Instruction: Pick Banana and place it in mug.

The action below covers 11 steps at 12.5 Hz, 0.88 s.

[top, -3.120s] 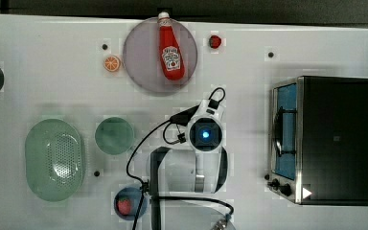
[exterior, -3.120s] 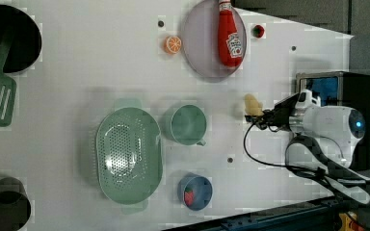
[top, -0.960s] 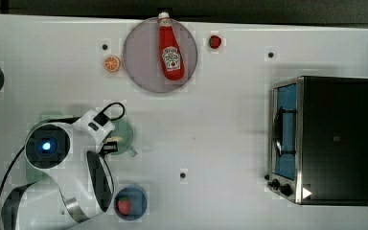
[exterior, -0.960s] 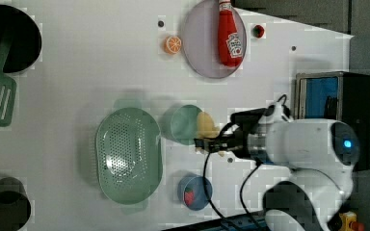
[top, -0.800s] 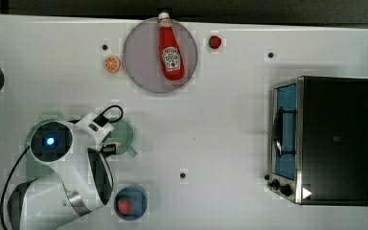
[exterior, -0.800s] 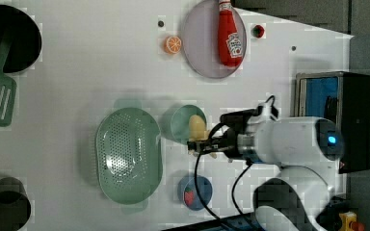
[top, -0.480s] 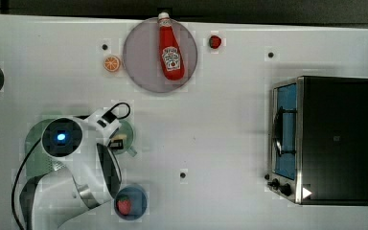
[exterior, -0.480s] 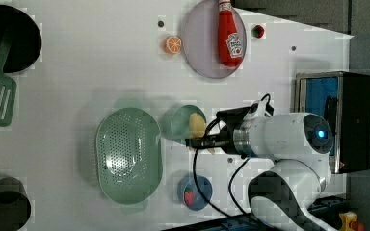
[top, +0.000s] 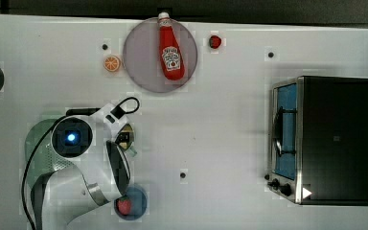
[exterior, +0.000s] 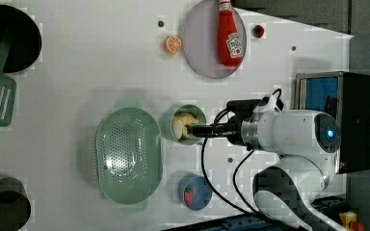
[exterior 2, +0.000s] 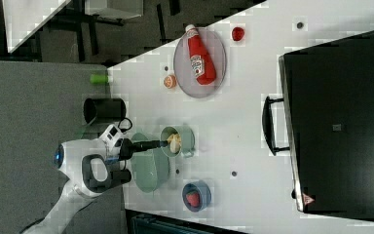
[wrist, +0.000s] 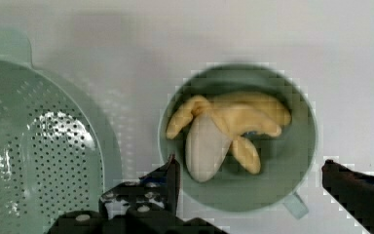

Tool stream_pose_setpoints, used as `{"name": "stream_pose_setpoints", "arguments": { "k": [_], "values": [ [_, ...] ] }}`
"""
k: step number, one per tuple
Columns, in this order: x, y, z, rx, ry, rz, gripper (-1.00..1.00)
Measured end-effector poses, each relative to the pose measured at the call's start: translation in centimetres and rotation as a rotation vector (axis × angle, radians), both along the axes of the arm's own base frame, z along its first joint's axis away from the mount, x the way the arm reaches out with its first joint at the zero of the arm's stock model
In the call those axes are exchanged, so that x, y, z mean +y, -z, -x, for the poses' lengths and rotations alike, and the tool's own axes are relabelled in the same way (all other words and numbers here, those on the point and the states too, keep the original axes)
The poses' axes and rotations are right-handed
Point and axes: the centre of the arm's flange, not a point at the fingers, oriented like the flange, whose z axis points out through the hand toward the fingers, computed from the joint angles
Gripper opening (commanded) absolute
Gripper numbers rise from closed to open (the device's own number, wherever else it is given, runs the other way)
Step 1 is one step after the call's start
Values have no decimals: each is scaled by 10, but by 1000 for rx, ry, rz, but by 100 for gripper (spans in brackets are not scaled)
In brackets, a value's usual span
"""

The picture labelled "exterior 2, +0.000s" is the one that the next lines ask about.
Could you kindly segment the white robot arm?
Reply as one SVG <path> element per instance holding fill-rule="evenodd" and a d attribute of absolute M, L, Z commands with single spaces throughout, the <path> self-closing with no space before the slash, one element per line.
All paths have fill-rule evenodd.
<path fill-rule="evenodd" d="M 56 168 L 68 177 L 58 201 L 48 214 L 19 234 L 62 234 L 74 215 L 109 189 L 131 181 L 128 169 L 112 170 L 109 162 L 129 160 L 133 153 L 166 147 L 166 140 L 131 142 L 119 147 L 99 139 L 77 139 L 62 143 L 56 150 Z"/>

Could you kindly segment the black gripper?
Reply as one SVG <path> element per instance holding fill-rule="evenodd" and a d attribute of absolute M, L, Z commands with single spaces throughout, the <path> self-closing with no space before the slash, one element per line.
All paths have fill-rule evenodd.
<path fill-rule="evenodd" d="M 124 138 L 121 141 L 119 150 L 119 160 L 129 160 L 132 155 L 136 152 L 142 152 L 144 150 L 167 147 L 167 140 L 151 140 L 143 142 L 132 142 L 128 138 Z"/>

